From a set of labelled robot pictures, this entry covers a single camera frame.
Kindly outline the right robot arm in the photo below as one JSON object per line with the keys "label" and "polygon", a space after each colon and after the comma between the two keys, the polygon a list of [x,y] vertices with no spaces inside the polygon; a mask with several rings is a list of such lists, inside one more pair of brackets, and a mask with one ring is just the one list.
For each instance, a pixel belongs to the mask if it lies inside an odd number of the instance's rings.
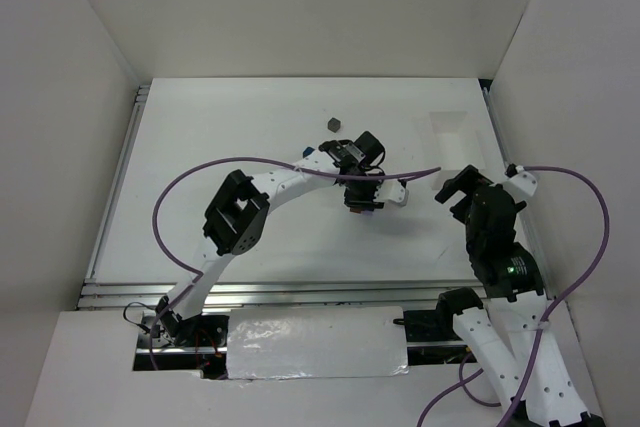
{"label": "right robot arm", "polygon": [[549,326],[560,303],[547,297],[532,254],[516,240],[515,223],[537,188],[531,169],[510,165],[496,183],[472,165],[444,182],[455,194],[453,218],[465,227],[465,248],[486,296],[471,288],[441,294],[442,324],[470,348],[493,387],[503,426],[602,426],[578,394]]}

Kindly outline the white perforated box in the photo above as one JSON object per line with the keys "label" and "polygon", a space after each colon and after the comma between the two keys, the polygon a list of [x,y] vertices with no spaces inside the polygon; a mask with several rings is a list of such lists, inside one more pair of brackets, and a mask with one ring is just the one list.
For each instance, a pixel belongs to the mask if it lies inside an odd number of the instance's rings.
{"label": "white perforated box", "polygon": [[468,165],[476,167],[481,174],[487,173],[479,131],[468,112],[431,112],[415,118],[413,125],[430,165],[440,168],[431,176],[433,190],[440,190]]}

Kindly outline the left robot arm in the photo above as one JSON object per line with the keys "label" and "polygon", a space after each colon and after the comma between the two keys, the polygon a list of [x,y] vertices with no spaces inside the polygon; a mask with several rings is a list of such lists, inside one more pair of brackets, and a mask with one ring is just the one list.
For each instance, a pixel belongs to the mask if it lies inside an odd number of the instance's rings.
{"label": "left robot arm", "polygon": [[186,278],[165,294],[155,308],[158,322],[172,341],[183,345],[195,336],[204,302],[229,263],[257,245],[267,217],[282,205],[315,190],[338,185],[344,203],[354,210],[384,206],[376,192],[384,180],[373,171],[386,150],[370,132],[356,140],[330,140],[309,149],[293,164],[273,162],[273,169],[256,175],[230,172],[204,212],[203,241],[193,265],[176,257],[160,236],[159,210],[168,193],[186,177],[204,169],[195,167],[172,181],[154,205],[152,232],[161,251],[186,272]]}

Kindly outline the grey wood cube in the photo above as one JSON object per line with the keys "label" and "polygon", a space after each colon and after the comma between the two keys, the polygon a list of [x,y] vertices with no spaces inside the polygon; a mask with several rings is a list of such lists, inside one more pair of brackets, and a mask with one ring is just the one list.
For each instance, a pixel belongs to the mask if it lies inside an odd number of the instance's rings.
{"label": "grey wood cube", "polygon": [[333,133],[339,132],[341,129],[341,121],[335,117],[332,117],[327,122],[327,129]]}

